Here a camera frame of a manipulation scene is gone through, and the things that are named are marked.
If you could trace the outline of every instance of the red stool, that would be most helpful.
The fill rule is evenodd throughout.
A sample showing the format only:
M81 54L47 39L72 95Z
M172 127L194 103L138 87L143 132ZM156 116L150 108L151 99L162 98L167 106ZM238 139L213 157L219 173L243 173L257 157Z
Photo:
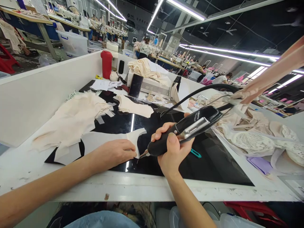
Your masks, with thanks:
M0 55L0 71L5 73L15 73L12 68L12 65L17 64L19 67L20 64L15 60L15 58L7 51L7 49L0 44L0 51L4 53L4 55Z
M242 218L252 221L246 211L259 212L263 215L254 213L259 219L272 222L280 227L288 227L287 224L281 220L273 210L261 202L224 202L227 207L233 208Z

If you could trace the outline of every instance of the ceiling fan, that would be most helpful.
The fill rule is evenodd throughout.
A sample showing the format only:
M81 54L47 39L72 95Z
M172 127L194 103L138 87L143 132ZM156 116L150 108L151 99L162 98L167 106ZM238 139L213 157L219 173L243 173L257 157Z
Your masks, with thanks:
M273 24L272 26L274 26L274 27L280 27L280 26L288 26L288 25L290 25L290 26L292 26L292 27L298 27L298 26L303 27L304 25L301 24L302 19L303 19L303 16L302 16L302 15L299 15L299 16L297 16L297 18L295 19L295 21L292 22L292 23L287 23L287 24Z
M202 31L198 31L198 32L204 34L205 36L208 36L207 34L209 33L209 32L202 32Z
M233 34L232 34L232 31L236 31L236 30L237 30L236 28L235 28L235 29L229 29L229 30L225 30L225 29L221 29L221 28L217 28L217 29L226 31L226 32L229 33L230 35L233 35Z

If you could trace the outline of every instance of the purple fabric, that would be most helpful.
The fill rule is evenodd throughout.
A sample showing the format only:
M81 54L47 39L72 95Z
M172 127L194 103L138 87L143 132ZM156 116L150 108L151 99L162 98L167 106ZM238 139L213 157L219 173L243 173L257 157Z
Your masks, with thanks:
M272 166L270 162L266 161L261 157L247 157L247 160L257 169L262 171L265 175L270 174Z

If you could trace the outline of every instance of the hand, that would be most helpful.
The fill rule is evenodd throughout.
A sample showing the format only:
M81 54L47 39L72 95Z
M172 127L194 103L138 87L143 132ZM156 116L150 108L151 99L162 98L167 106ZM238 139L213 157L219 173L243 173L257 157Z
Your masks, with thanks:
M175 123L165 123L161 128L156 130L151 137L151 141L160 139L162 133L166 132ZM162 173L166 178L173 178L179 175L178 168L181 162L189 154L194 138L188 142L180 145L178 138L174 133L170 133L167 139L167 152L163 155L158 156L158 163L161 167Z
M92 175L109 170L136 157L135 145L127 139L106 142L82 159Z

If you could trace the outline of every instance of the forearm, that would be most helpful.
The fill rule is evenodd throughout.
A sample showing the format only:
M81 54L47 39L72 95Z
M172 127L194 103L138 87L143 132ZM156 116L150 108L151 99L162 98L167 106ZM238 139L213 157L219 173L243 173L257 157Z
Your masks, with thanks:
M180 174L167 177L167 180L178 210L188 228L216 228L216 225Z
M36 208L91 176L79 159L0 197L0 227L14 227Z

